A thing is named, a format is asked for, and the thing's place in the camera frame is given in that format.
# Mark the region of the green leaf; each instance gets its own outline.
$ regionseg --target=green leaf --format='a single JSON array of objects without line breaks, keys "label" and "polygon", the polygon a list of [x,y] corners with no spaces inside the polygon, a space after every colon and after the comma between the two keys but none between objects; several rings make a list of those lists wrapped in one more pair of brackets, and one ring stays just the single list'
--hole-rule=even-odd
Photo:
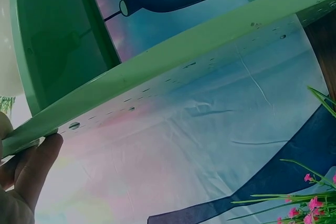
[{"label": "green leaf", "polygon": [[280,205],[280,206],[277,206],[277,207],[271,207],[271,208],[268,208],[268,209],[265,209],[265,210],[262,210],[262,211],[259,211],[259,212],[255,212],[255,213],[244,215],[244,216],[239,216],[239,217],[228,219],[228,220],[237,220],[237,219],[245,218],[245,217],[248,217],[248,216],[257,215],[257,214],[260,214],[262,212],[271,211],[271,210],[274,210],[274,209],[277,209],[277,208],[280,208],[280,207],[285,207],[285,206],[299,204],[299,203],[302,203],[302,202],[305,202],[305,201],[304,200],[300,200],[300,201],[290,202],[290,203],[286,203],[286,204],[283,204],[283,205]]},{"label": "green leaf", "polygon": [[316,89],[314,89],[312,87],[308,86],[308,89],[322,103],[322,105],[336,118],[336,112],[334,112],[334,110],[321,97],[327,99],[328,101],[330,101],[334,105],[336,105],[336,102],[334,100],[330,99],[329,97],[327,97],[326,95],[322,94],[320,91],[317,91]]},{"label": "green leaf", "polygon": [[333,181],[331,181],[330,179],[324,177],[323,175],[321,175],[321,174],[315,172],[314,170],[312,170],[312,169],[306,167],[304,164],[302,164],[302,163],[300,163],[300,162],[297,162],[297,161],[295,161],[295,160],[291,160],[291,159],[280,159],[280,160],[281,160],[281,161],[286,161],[286,162],[292,162],[292,163],[295,163],[295,164],[297,164],[297,165],[299,165],[299,166],[305,168],[306,170],[308,170],[308,171],[314,173],[316,176],[319,176],[321,179],[323,179],[323,180],[325,180],[326,182],[328,182],[333,188],[336,189],[336,185],[333,183]]}]

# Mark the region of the pink flower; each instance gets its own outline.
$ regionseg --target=pink flower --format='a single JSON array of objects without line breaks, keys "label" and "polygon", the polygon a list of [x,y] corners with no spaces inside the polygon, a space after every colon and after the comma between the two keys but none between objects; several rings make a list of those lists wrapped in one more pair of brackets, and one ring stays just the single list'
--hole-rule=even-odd
[{"label": "pink flower", "polygon": [[290,203],[290,202],[292,202],[292,200],[290,199],[290,195],[287,195],[287,199],[285,199],[285,202],[286,202],[286,203]]},{"label": "pink flower", "polygon": [[299,211],[296,210],[295,207],[293,207],[293,208],[289,211],[288,216],[289,216],[289,218],[292,219],[294,216],[299,215],[299,214],[300,214]]},{"label": "pink flower", "polygon": [[309,174],[309,173],[307,173],[307,174],[305,175],[305,178],[304,178],[304,180],[305,180],[305,182],[307,182],[307,181],[312,181],[312,180],[313,180],[313,178],[312,178],[312,177],[310,177],[310,174]]},{"label": "pink flower", "polygon": [[313,214],[308,214],[303,219],[304,224],[312,224],[313,223]]},{"label": "pink flower", "polygon": [[322,206],[323,206],[323,202],[318,201],[317,196],[312,198],[310,202],[308,203],[308,207],[310,211],[313,211],[315,208],[322,207]]},{"label": "pink flower", "polygon": [[318,208],[315,208],[312,213],[313,213],[313,215],[324,215],[325,214],[324,211],[319,211]]}]

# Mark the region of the green tray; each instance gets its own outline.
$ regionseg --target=green tray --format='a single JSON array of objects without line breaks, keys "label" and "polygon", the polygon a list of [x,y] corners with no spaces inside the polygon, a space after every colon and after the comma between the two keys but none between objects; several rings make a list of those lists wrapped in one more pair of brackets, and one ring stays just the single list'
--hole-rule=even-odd
[{"label": "green tray", "polygon": [[[125,63],[118,65],[116,53],[114,61],[102,53],[102,58],[107,57],[112,63],[101,70],[109,70],[98,76],[92,73],[77,80],[76,85],[61,87],[55,91],[60,94],[54,99],[52,92],[46,95],[35,83],[39,76],[31,75],[33,68],[29,67],[25,50],[27,42],[20,29],[24,26],[20,15],[22,4],[18,0],[10,1],[19,71],[34,116],[3,140],[4,156],[34,144],[36,139],[58,128],[67,138],[99,125],[106,118],[132,113],[152,97],[237,60],[237,56],[284,39],[300,29],[301,24],[306,26],[336,8],[336,0],[254,0],[180,33]],[[102,48],[112,52],[113,45],[107,40],[105,28],[101,24],[99,27],[103,32],[97,28],[94,36],[101,36]]]}]

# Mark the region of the wrinkled fabric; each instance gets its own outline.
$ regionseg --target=wrinkled fabric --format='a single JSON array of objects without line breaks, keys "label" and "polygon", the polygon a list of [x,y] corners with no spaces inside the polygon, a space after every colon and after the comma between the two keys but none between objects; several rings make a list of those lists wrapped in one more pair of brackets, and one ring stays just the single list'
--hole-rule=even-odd
[{"label": "wrinkled fabric", "polygon": [[[243,62],[237,58],[132,113],[65,140],[41,194],[37,223],[145,224],[149,216],[238,190],[319,108],[307,85],[327,93],[303,30]],[[226,221],[279,204],[237,207],[204,223],[276,220],[289,209]]]}]

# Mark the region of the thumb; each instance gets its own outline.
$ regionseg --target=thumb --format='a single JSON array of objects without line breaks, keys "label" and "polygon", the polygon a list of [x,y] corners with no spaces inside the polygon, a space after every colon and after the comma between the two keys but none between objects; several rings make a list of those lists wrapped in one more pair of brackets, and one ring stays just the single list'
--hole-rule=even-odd
[{"label": "thumb", "polygon": [[0,111],[0,159],[2,158],[2,139],[13,131],[9,118]]}]

